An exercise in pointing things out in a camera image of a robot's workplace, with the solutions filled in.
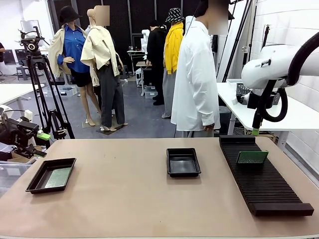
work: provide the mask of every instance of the beige jacket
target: beige jacket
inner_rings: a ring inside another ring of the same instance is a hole
[[[57,33],[54,35],[54,38],[50,44],[49,48],[49,62],[50,66],[52,68],[52,72],[55,76],[60,77],[61,73],[64,72],[65,74],[71,75],[70,69],[67,67],[66,63],[63,62],[61,66],[58,65],[57,59],[59,55],[63,55],[63,46],[64,46],[64,27],[66,24],[64,24],[60,30],[57,31]],[[77,28],[81,29],[84,38],[87,37],[86,32],[80,28],[79,26],[76,26]],[[95,71],[93,68],[90,68],[91,78],[94,86],[94,82],[98,81],[98,77],[95,74]]]
[[[116,62],[116,52],[110,32],[102,26],[92,26],[83,46],[81,62],[99,70],[111,61],[114,76],[120,74]]]

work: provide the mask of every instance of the black tray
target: black tray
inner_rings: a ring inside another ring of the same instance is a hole
[[[240,151],[261,151],[254,136],[221,135],[220,147],[240,192],[255,216],[311,216],[309,203],[303,203],[266,158],[263,164],[237,164]]]
[[[32,194],[64,191],[76,158],[44,161],[31,180],[26,192]]]
[[[197,177],[201,171],[195,149],[167,149],[167,173],[171,177]]]

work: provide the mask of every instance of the light gray pants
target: light gray pants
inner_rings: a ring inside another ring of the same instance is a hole
[[[165,103],[165,113],[163,116],[171,116],[171,108],[173,106],[174,88],[175,88],[176,72],[169,75],[167,69],[164,68],[163,77],[163,95]]]
[[[112,109],[118,124],[125,123],[123,89],[119,76],[114,76],[112,65],[98,70],[102,96],[102,125],[112,126]]]
[[[214,137],[214,131],[182,131],[182,138],[210,138]]]

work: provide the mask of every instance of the black skirt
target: black skirt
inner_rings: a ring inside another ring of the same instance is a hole
[[[92,82],[92,78],[90,75],[90,72],[76,72],[72,69],[71,70],[71,75],[74,78],[74,81],[78,87],[85,87],[87,86],[90,82]]]

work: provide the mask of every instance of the slotted rack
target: slotted rack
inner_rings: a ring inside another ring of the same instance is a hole
[[[264,164],[240,165],[240,151],[261,151],[254,136],[221,135],[220,147],[240,192],[255,216],[311,216],[309,203],[303,203],[289,184],[266,159]]]

